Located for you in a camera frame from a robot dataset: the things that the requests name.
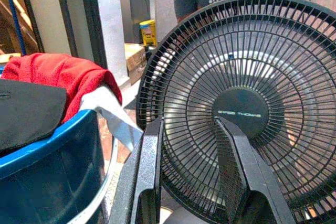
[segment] blue pole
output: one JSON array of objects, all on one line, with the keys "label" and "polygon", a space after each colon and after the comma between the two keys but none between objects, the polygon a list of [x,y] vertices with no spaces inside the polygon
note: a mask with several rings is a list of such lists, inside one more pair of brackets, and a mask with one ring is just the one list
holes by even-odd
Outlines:
[{"label": "blue pole", "polygon": [[13,20],[14,20],[14,26],[15,26],[15,30],[16,30],[16,35],[19,39],[22,55],[26,55],[25,43],[23,41],[19,20],[17,19],[17,14],[16,14],[16,9],[15,9],[15,6],[14,6],[14,2],[13,2],[13,0],[8,0],[8,2],[9,2],[9,6],[10,6],[10,11],[12,12],[12,16],[13,16]]}]

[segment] fan guard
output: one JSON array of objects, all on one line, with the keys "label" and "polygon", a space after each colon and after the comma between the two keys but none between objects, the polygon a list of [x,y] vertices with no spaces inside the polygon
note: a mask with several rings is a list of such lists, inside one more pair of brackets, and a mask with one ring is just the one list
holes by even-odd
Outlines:
[{"label": "fan guard", "polygon": [[164,117],[163,182],[185,208],[227,220],[220,114],[272,168],[297,223],[335,217],[335,18],[304,0],[224,0],[163,39],[141,80],[137,122]]}]

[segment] cardboard box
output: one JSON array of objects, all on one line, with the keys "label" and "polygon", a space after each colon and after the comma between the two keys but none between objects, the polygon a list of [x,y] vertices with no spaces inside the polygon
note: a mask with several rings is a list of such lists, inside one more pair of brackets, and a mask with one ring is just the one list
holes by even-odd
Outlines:
[{"label": "cardboard box", "polygon": [[127,69],[132,71],[146,59],[145,48],[139,44],[125,44]]},{"label": "cardboard box", "polygon": [[144,59],[136,68],[131,71],[128,71],[130,77],[131,85],[135,84],[143,75],[147,65],[146,59]]},{"label": "cardboard box", "polygon": [[131,85],[133,85],[142,77],[146,68],[145,49],[139,44],[125,44],[125,55],[128,76],[130,77]]}]

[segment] red cloth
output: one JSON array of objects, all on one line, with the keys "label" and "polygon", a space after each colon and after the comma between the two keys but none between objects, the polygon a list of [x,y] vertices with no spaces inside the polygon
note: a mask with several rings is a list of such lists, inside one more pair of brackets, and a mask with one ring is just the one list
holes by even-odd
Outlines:
[{"label": "red cloth", "polygon": [[6,64],[1,78],[65,88],[67,111],[62,123],[78,112],[82,96],[95,90],[102,82],[110,87],[122,103],[120,89],[109,70],[102,69],[89,60],[69,55],[32,54],[13,57]]}]

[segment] black cloth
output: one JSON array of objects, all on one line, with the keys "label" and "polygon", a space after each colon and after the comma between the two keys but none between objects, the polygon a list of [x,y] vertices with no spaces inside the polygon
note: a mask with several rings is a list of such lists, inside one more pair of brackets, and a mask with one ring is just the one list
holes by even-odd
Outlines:
[{"label": "black cloth", "polygon": [[65,110],[66,89],[0,80],[0,155],[49,136]]}]

